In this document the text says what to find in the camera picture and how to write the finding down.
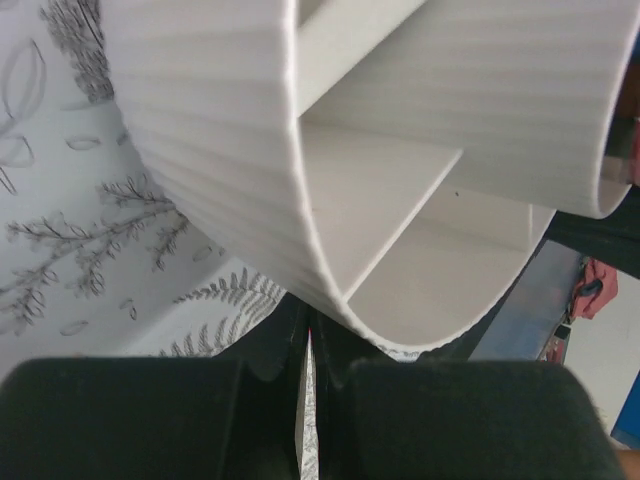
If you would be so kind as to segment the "pink pack of pens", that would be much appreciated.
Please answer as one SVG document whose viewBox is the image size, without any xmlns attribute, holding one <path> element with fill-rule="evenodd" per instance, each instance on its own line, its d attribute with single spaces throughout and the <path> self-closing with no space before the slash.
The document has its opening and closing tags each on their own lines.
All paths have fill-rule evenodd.
<svg viewBox="0 0 640 480">
<path fill-rule="evenodd" d="M 639 185 L 639 65 L 626 73 L 610 124 L 601 170 L 603 178 Z"/>
</svg>

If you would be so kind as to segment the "white round divided organizer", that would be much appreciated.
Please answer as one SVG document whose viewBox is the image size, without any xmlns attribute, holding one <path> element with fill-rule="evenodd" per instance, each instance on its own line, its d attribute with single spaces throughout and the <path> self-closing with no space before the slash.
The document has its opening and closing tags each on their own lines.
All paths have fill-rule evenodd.
<svg viewBox="0 0 640 480">
<path fill-rule="evenodd" d="M 635 1 L 106 1 L 115 100 L 202 232 L 388 355 L 457 339 L 553 216 L 600 219 Z"/>
</svg>

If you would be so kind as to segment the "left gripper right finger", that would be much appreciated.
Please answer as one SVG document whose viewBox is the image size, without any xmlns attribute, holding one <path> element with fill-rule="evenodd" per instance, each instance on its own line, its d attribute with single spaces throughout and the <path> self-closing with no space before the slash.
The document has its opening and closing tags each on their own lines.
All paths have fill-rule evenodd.
<svg viewBox="0 0 640 480">
<path fill-rule="evenodd" d="M 538 361 L 398 362 L 311 321 L 323 479 L 616 479 L 575 376 Z"/>
</svg>

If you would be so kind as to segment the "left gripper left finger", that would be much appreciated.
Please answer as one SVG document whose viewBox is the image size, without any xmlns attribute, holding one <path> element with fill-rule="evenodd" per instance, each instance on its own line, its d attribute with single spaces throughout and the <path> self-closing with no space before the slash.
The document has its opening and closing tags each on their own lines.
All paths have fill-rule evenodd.
<svg viewBox="0 0 640 480">
<path fill-rule="evenodd" d="M 43 358 L 1 384 L 5 479 L 296 479 L 307 307 L 209 358 Z"/>
</svg>

